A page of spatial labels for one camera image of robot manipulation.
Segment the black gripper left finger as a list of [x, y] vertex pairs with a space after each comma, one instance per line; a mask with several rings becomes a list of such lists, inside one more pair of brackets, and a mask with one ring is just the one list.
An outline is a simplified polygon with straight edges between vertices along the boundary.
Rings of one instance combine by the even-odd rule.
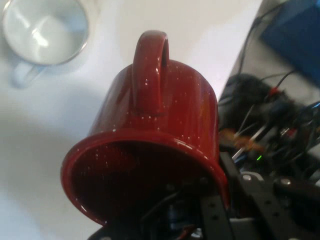
[[93, 233], [91, 240], [232, 240], [221, 197], [206, 177], [169, 184], [164, 196], [137, 205]]

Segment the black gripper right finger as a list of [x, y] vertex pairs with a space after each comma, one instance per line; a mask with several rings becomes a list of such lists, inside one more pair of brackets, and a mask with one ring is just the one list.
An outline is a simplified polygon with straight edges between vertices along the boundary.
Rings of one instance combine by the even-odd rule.
[[266, 181], [255, 172], [240, 173], [226, 152], [220, 165], [227, 179], [230, 206], [241, 216], [253, 216], [267, 240], [318, 240], [320, 191], [289, 177]]

